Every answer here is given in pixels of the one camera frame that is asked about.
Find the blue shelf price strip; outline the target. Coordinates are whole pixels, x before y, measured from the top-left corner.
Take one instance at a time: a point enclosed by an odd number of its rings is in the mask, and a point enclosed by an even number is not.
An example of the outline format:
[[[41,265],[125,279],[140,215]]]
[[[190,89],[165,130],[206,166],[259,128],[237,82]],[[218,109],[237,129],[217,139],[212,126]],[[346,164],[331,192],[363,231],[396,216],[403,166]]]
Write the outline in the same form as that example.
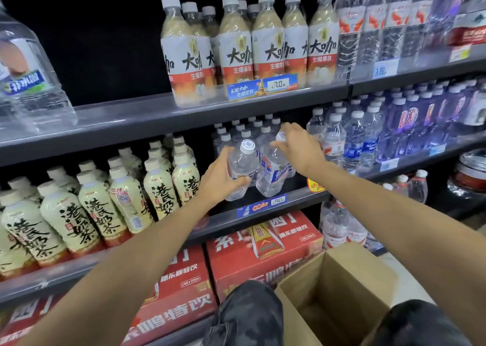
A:
[[[271,197],[265,199],[260,202],[255,202],[250,205],[246,205],[244,207],[238,208],[236,210],[236,217],[238,219],[245,218],[247,216],[251,216],[257,214],[259,212],[266,211],[268,209],[272,209],[274,207],[281,206],[287,202],[287,194],[279,195],[276,197]]]

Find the yellow white shelf price tag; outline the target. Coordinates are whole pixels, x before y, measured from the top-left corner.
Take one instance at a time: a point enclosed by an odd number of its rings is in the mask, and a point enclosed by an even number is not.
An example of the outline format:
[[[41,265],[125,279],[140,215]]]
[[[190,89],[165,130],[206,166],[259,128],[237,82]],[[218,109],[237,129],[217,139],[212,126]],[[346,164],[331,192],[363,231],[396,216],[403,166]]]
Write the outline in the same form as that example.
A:
[[[470,51],[471,51],[470,44],[453,47],[450,54],[449,63],[460,61],[460,60],[466,60],[470,56]]]

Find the row of beige coffee bottles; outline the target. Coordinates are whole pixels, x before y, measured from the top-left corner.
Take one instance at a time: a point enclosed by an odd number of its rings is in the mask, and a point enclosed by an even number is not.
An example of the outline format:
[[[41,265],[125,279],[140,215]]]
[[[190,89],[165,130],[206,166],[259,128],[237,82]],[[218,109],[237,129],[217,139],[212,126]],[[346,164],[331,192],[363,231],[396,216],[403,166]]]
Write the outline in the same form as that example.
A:
[[[195,2],[161,0],[165,12],[160,44],[173,99],[192,108],[226,93],[226,85],[287,73],[298,75],[298,89],[329,85],[335,79],[340,27],[332,0],[318,0],[311,25],[301,0],[285,0],[281,20],[275,0],[258,0],[253,22],[245,2],[222,0],[221,25],[215,8]]]

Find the group of purple water bottles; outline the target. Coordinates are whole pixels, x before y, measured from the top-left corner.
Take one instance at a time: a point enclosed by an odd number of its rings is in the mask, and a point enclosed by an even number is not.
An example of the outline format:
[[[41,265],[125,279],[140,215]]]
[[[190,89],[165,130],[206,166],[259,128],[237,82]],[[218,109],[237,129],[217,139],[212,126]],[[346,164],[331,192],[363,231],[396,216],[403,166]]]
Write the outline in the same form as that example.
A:
[[[375,94],[370,106],[380,121],[370,125],[365,151],[372,165],[438,148],[486,130],[486,76],[394,88]]]

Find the group of small clear bottles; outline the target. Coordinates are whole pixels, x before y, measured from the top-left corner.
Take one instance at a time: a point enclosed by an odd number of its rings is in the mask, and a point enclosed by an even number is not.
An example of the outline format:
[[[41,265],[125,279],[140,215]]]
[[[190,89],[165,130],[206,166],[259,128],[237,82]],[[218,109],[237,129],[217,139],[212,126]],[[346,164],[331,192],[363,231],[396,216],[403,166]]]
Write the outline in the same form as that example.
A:
[[[262,162],[264,147],[269,145],[276,137],[281,127],[281,119],[272,114],[265,115],[264,121],[250,117],[247,125],[239,120],[233,121],[233,128],[229,132],[220,134],[213,141],[215,155],[219,156],[225,146],[234,146],[238,149],[243,140],[249,139],[255,144],[254,153]]]

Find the blue yellow shelf price tag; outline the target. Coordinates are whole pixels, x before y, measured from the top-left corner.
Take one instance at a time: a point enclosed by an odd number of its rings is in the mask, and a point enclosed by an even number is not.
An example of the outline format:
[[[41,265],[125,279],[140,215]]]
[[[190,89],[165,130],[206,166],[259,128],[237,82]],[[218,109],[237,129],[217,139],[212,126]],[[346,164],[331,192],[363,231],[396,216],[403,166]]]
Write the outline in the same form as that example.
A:
[[[226,85],[226,93],[229,101],[264,97],[297,89],[298,75],[296,73],[287,73],[271,78],[254,79]]]

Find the person's right hand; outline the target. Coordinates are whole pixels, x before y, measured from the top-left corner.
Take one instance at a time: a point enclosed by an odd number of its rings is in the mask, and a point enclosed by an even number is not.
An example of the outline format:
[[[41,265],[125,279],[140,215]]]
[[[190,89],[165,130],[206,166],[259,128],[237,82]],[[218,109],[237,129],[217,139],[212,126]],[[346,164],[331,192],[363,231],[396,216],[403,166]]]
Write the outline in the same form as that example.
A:
[[[317,181],[316,176],[325,163],[317,140],[298,123],[285,122],[280,131],[285,134],[285,141],[275,140],[271,144],[294,145],[295,163],[290,163],[291,166],[302,176]]]

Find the clear white cap drink bottle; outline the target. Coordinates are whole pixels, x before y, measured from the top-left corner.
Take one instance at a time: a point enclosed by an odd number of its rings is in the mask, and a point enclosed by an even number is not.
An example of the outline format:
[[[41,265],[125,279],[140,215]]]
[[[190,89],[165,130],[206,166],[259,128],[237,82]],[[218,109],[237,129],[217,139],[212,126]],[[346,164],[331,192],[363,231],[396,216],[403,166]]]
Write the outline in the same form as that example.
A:
[[[228,155],[228,174],[233,180],[245,176],[252,180],[256,175],[260,164],[255,150],[255,142],[251,139],[244,139],[240,146]]]
[[[263,146],[260,156],[256,188],[263,196],[270,198],[281,191],[290,164],[285,155],[272,144]]]

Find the person's right forearm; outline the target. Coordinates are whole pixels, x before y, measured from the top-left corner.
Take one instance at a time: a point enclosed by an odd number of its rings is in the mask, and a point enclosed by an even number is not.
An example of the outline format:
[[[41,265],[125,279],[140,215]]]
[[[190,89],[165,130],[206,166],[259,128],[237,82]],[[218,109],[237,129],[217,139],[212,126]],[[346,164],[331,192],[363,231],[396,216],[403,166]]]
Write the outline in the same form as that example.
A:
[[[316,159],[327,189],[410,272],[474,346],[486,346],[486,237],[426,205]]]

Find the person's leg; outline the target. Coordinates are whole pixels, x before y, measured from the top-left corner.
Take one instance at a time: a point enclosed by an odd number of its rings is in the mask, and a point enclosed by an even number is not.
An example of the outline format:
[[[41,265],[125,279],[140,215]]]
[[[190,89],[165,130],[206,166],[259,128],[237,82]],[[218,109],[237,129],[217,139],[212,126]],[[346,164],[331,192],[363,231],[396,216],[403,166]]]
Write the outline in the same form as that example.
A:
[[[284,346],[281,300],[267,284],[245,281],[222,301],[201,346]]]
[[[473,346],[440,307],[412,299],[393,306],[360,346]]]

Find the red drink carton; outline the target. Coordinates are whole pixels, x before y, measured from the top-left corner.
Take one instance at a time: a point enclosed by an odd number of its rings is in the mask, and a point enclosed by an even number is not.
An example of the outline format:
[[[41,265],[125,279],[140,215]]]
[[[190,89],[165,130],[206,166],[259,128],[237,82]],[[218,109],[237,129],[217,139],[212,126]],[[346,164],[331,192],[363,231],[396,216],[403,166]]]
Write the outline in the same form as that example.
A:
[[[247,280],[275,282],[322,245],[323,235],[300,210],[207,241],[218,299]]]
[[[131,322],[121,346],[144,346],[216,310],[203,246],[173,258]]]
[[[0,325],[0,346],[16,346],[65,294],[55,294],[28,301],[7,313]]]

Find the person's left hand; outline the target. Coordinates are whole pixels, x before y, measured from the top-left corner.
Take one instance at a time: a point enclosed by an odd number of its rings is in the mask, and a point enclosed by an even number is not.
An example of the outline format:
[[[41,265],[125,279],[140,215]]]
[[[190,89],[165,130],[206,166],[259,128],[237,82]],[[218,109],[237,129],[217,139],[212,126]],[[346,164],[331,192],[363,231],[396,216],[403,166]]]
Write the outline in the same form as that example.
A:
[[[203,177],[201,177],[196,198],[203,203],[207,211],[229,196],[228,155],[233,150],[233,146],[225,146],[218,158],[209,165]]]

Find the group of blue label water bottles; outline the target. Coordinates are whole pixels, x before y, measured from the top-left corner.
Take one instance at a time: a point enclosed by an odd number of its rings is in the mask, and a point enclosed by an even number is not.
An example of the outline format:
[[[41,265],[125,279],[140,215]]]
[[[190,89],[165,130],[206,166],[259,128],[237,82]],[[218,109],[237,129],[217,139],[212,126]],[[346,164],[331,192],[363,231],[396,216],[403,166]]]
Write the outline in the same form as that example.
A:
[[[309,133],[318,137],[327,161],[354,174],[373,168],[383,125],[382,101],[371,102],[366,110],[337,102],[329,109],[323,127]]]

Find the clear red label water bottle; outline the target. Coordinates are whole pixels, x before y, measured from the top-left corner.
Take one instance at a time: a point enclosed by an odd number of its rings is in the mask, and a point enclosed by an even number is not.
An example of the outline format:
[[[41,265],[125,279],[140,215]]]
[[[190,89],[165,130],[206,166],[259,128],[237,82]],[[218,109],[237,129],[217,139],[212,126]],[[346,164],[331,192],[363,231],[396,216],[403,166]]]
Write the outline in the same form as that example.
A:
[[[323,234],[323,249],[336,248],[348,241],[349,212],[334,199],[330,208],[321,214],[319,229]]]
[[[368,237],[367,229],[348,211],[346,218],[346,242],[356,242],[364,246]]]

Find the clear jar with red label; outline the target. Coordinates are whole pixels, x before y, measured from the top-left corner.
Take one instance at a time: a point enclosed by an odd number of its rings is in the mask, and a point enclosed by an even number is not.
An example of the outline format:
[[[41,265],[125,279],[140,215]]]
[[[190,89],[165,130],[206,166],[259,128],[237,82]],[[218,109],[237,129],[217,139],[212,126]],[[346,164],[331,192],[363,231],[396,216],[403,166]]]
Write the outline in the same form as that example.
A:
[[[465,199],[486,195],[486,148],[462,153],[447,181],[448,190]]]

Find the person's left forearm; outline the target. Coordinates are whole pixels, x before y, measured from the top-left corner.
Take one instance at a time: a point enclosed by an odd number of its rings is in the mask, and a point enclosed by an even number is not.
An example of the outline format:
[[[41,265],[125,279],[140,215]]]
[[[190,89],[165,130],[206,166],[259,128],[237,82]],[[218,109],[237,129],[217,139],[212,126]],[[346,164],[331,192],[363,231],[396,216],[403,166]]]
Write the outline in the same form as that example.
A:
[[[114,248],[17,346],[120,346],[155,283],[198,221],[219,201],[203,191]]]

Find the grey metal shelf board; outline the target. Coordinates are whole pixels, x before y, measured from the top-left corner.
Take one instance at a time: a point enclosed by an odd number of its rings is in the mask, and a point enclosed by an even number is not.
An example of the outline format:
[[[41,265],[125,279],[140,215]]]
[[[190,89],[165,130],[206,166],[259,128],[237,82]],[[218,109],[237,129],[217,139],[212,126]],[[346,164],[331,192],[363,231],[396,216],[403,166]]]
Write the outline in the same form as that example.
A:
[[[228,101],[224,95],[179,108],[168,93],[76,107],[78,123],[33,133],[0,130],[0,167],[341,100],[346,83]]]
[[[329,196],[329,193],[326,191],[313,194],[309,191],[308,187],[288,191],[285,194],[287,194],[287,202],[285,204],[242,219],[236,217],[236,210],[250,205],[249,200],[247,198],[243,199],[247,203],[246,205],[242,205],[242,203],[237,203],[236,201],[225,202],[223,207],[233,207],[233,209],[203,219],[203,227],[195,228],[190,233],[186,242],[183,244],[183,248],[204,243],[211,238],[216,238],[242,228],[248,228],[253,224],[276,218],[296,209],[307,208],[323,202]],[[106,249],[86,257],[61,263],[54,267],[41,269],[0,282],[0,310],[15,307],[29,300],[68,291],[82,277],[89,273],[94,266],[103,261],[110,251],[112,249]]]
[[[486,147],[486,130],[447,143],[444,153],[433,157],[429,156],[430,149],[425,149],[414,154],[398,157],[400,159],[396,169],[380,172],[380,164],[375,163],[371,169],[359,169],[356,176],[374,182],[384,181],[398,175],[415,172],[418,169],[426,170],[430,165],[442,160],[455,158],[462,153],[482,147]]]
[[[397,74],[384,79],[372,79],[374,63],[357,65],[349,74],[349,97],[486,72],[486,44],[471,46],[470,56],[466,60],[449,63],[452,49],[443,48],[400,58]]]

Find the row of red label water bottles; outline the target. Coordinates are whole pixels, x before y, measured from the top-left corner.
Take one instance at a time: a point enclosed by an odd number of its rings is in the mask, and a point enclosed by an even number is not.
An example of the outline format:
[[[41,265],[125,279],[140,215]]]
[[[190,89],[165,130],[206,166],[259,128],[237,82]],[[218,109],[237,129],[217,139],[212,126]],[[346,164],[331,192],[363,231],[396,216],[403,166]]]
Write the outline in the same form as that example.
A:
[[[340,38],[336,79],[357,65],[414,56],[433,0],[336,0]]]

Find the person's right leg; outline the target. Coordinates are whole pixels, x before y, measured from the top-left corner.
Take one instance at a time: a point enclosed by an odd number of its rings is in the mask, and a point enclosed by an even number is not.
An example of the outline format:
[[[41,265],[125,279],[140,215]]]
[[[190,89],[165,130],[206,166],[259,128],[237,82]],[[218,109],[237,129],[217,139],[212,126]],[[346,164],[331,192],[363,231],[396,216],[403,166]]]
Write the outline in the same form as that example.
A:
[[[473,346],[440,307],[412,299],[393,306],[360,346]]]

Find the large clear water jug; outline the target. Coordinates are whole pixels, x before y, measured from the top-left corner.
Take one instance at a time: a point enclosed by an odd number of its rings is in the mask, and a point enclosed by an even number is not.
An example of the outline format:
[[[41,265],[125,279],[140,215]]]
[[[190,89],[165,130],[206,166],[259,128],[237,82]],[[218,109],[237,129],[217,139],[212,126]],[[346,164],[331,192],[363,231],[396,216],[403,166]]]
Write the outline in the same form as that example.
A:
[[[0,0],[0,116],[32,133],[78,124],[78,116],[37,35]]]

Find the group of cream milk tea bottles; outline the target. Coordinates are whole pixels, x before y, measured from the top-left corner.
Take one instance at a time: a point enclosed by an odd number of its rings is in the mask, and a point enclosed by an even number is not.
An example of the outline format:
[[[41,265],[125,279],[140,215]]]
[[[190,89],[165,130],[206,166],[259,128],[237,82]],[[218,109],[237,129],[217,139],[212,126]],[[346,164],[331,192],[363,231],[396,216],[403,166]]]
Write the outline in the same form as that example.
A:
[[[200,175],[194,152],[175,137],[172,158],[160,141],[148,159],[119,149],[109,177],[92,160],[79,164],[77,179],[63,167],[35,187],[25,176],[0,190],[0,282],[120,246],[195,196]]]

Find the person's left leg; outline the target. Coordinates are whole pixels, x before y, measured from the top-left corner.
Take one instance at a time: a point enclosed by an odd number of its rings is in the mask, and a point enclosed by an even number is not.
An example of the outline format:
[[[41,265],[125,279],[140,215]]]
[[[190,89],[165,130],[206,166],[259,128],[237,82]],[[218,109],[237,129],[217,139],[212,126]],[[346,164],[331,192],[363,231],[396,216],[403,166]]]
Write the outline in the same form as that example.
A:
[[[281,300],[267,284],[245,281],[222,301],[201,346],[284,346]]]

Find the open brown cardboard box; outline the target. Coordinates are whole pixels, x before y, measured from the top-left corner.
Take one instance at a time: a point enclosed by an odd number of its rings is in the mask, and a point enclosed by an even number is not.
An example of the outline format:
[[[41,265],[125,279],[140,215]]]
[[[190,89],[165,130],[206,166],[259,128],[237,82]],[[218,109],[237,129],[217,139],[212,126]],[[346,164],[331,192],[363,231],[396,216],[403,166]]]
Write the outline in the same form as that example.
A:
[[[279,281],[284,346],[362,346],[390,310],[398,275],[357,243],[308,260]]]

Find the small clear white cap bottle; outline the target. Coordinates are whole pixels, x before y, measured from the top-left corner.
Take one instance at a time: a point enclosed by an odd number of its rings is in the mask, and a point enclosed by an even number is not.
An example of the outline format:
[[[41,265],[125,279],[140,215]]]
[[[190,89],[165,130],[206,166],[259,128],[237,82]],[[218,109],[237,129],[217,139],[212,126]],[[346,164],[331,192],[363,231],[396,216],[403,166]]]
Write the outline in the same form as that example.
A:
[[[419,169],[408,181],[408,197],[422,204],[426,203],[428,197],[427,176],[427,171]]]
[[[409,177],[407,175],[399,175],[396,180],[392,183],[395,192],[409,197],[409,187],[408,187]]]

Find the tall clear purple tinted bottle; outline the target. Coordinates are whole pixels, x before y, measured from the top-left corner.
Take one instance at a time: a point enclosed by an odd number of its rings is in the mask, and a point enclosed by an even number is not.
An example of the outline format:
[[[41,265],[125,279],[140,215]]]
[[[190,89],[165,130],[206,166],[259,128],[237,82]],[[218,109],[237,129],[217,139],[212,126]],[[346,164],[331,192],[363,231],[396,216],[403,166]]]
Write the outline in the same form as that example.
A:
[[[446,46],[449,31],[463,0],[433,0],[423,49],[437,51]]]

